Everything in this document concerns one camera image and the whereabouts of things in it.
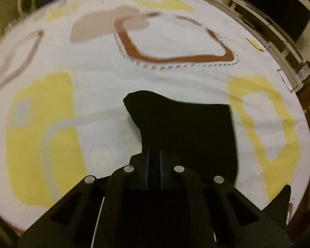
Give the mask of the black pants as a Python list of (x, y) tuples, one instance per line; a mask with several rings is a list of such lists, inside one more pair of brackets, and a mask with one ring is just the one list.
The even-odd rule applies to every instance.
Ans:
[(123, 102), (143, 149), (161, 149), (170, 162), (204, 181), (222, 176), (235, 183), (238, 157), (229, 105), (186, 103), (146, 90), (129, 93)]

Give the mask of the white patterned bed sheet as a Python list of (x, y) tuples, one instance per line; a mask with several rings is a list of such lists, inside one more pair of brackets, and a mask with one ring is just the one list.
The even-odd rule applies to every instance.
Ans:
[(123, 98), (229, 104), (236, 187), (264, 208), (310, 179), (310, 130), (284, 71), (202, 0), (57, 0), (0, 39), (0, 216), (26, 230), (86, 175), (141, 151)]

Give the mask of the white tv console shelf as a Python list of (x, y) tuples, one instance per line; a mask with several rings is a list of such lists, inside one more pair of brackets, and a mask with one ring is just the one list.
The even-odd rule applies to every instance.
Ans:
[(265, 18), (265, 15), (242, 0), (210, 0), (248, 30), (271, 54), (284, 72), (294, 91), (299, 91), (310, 76), (308, 61), (300, 55), (288, 36)]

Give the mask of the black television screen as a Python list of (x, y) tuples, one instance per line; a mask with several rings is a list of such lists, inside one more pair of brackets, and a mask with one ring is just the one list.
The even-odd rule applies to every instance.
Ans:
[(299, 0), (243, 0), (296, 42), (310, 21), (310, 10)]

